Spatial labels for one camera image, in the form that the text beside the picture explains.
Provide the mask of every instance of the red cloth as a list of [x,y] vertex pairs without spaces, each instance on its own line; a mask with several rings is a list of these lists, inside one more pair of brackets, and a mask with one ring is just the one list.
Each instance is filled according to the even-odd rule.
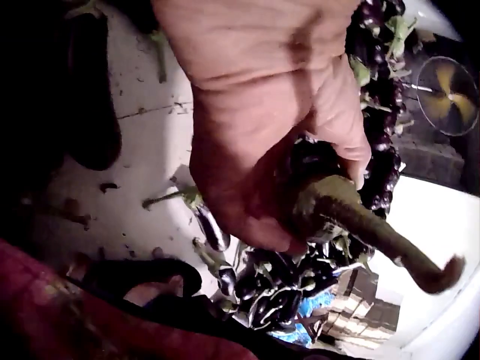
[[2,240],[0,317],[37,359],[257,360],[237,343],[126,314]]

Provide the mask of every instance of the white surface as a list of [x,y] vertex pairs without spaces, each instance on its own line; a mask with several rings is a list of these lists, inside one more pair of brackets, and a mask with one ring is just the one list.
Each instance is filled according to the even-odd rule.
[[434,33],[460,40],[460,35],[455,31],[447,18],[432,5],[429,0],[404,0],[405,18],[413,21],[417,18],[417,28],[429,30]]
[[441,268],[456,253],[466,258],[459,282],[439,295],[418,288],[403,268],[377,252],[370,262],[379,274],[378,292],[403,295],[397,332],[389,345],[406,346],[452,303],[479,264],[480,199],[440,185],[401,177],[388,222]]
[[[109,259],[129,258],[130,249],[139,259],[151,258],[152,249],[160,246],[165,253],[195,266],[202,275],[204,293],[212,295],[216,281],[191,245],[194,236],[202,238],[202,235],[196,221],[190,223],[192,215],[182,201],[157,204],[150,212],[141,207],[143,199],[164,194],[168,179],[179,166],[189,162],[192,94],[188,80],[167,49],[168,82],[159,84],[153,48],[123,16],[105,9],[110,29],[112,94],[120,119],[122,153],[116,164],[103,172],[84,169],[66,158],[48,189],[48,199],[51,204],[61,206],[66,197],[75,198],[81,204],[81,212],[90,213],[96,220],[90,230],[84,231],[78,224],[39,216],[35,240],[42,243],[45,259],[54,267],[68,262],[76,251],[97,258],[100,246],[105,247]],[[98,186],[106,181],[113,181],[121,188],[102,194]],[[459,331],[457,337],[445,336],[441,329],[453,323],[470,333],[478,325],[475,323],[478,317],[468,318],[473,309],[466,304],[478,299],[480,288],[478,281],[467,286],[468,277],[479,262],[479,208],[478,198],[419,180],[400,179],[389,217],[392,226],[438,265],[443,266],[457,252],[466,256],[467,268],[455,288],[430,296],[418,289],[404,269],[377,253],[371,268],[380,274],[380,291],[403,297],[397,334],[378,352],[391,354],[385,355],[385,359],[407,359],[410,352],[415,360],[436,359],[426,352],[425,346],[438,341],[455,349],[452,351],[456,354],[462,351],[465,343],[462,333]],[[462,305],[452,306],[459,299],[464,299]],[[405,347],[398,356],[388,351],[398,347]]]

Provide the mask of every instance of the eggplant stem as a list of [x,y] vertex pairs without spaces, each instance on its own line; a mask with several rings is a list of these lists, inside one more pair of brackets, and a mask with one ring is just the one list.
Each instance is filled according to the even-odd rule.
[[294,208],[295,220],[314,233],[316,219],[327,217],[367,245],[401,264],[425,292],[440,293],[459,280],[465,259],[453,256],[441,270],[415,245],[398,234],[386,221],[360,203],[360,196],[350,180],[332,175],[310,183],[300,192]]

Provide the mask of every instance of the pile of eggplants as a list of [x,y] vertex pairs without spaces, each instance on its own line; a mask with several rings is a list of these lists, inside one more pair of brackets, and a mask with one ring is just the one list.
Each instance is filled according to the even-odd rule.
[[406,112],[402,97],[404,87],[395,77],[395,69],[403,68],[405,61],[403,54],[390,54],[395,29],[392,31],[386,24],[404,12],[402,0],[362,1],[352,16],[345,43],[349,57],[370,72],[367,84],[361,82],[360,97],[372,157],[360,195],[363,205],[382,219],[390,212],[401,166],[391,137],[401,132],[402,126],[397,125],[397,120]]

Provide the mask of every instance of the green leaf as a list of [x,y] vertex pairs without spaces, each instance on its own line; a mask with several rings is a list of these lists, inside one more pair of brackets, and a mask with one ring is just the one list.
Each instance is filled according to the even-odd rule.
[[370,82],[370,69],[363,65],[360,60],[358,60],[354,56],[349,56],[348,62],[350,63],[350,67],[353,70],[353,74],[355,75],[355,80],[357,80],[357,84],[360,87],[368,84]]

